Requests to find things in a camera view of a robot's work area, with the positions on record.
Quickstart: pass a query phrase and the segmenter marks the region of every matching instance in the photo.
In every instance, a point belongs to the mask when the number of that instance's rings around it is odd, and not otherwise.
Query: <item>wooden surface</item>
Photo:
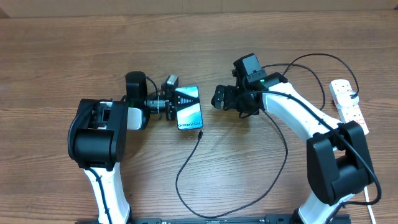
[[[379,223],[398,223],[397,24],[396,11],[0,20],[0,223],[97,217],[91,185],[67,154],[67,132],[80,99],[120,98],[124,75],[133,70],[158,84],[173,73],[180,86],[199,86],[204,136],[180,176],[180,191],[194,210],[216,215],[263,194],[285,153],[275,128],[264,115],[241,120],[235,111],[210,105],[217,85],[234,83],[232,63],[251,52],[263,65],[324,52],[351,66],[383,188],[375,216]],[[337,78],[353,85],[349,73],[330,58],[299,62],[319,74],[327,93],[324,112],[338,118],[327,85]],[[287,78],[315,106],[322,104],[311,74],[295,68]],[[292,213],[306,200],[305,148],[278,123],[289,144],[282,175],[266,198],[229,217]],[[195,218],[174,183],[196,139],[197,132],[177,131],[166,120],[128,132],[122,177],[136,218]],[[375,197],[374,187],[370,194]],[[353,223],[369,223],[365,207],[342,213]]]
[[[398,0],[0,0],[11,18],[393,10]]]

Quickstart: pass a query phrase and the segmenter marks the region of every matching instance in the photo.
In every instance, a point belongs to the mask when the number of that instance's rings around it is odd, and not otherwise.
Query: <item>power strip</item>
[[[348,80],[333,80],[329,84],[329,90],[333,97],[333,101],[340,115],[341,122],[347,123],[350,121],[356,121],[361,125],[364,134],[369,133],[369,129],[366,126],[365,119],[363,118],[361,109],[359,108],[359,96],[352,99],[351,95],[355,94]],[[364,188],[365,200],[369,202],[368,187]],[[373,210],[368,205],[369,215],[371,217],[372,224],[376,224],[376,219],[373,215]]]

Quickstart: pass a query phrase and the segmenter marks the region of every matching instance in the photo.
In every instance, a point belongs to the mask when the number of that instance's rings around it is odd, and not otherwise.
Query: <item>robotic hand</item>
[[[218,85],[211,104],[236,109],[239,117],[266,110],[299,136],[307,145],[307,177],[313,192],[292,216],[282,220],[328,223],[347,200],[377,180],[364,131],[355,121],[342,124],[316,109],[281,74],[266,75],[254,54],[240,58],[234,66],[236,85]],[[345,155],[335,159],[337,149]]]
[[[146,80],[156,89],[148,96]],[[142,72],[126,75],[127,95],[121,101],[80,101],[68,135],[68,153],[90,179],[98,204],[99,217],[87,224],[132,224],[132,212],[124,192],[120,162],[126,147],[127,130],[145,129],[150,114],[165,113],[176,120],[178,129],[202,128],[197,86],[178,87],[178,77],[170,75],[161,94]]]

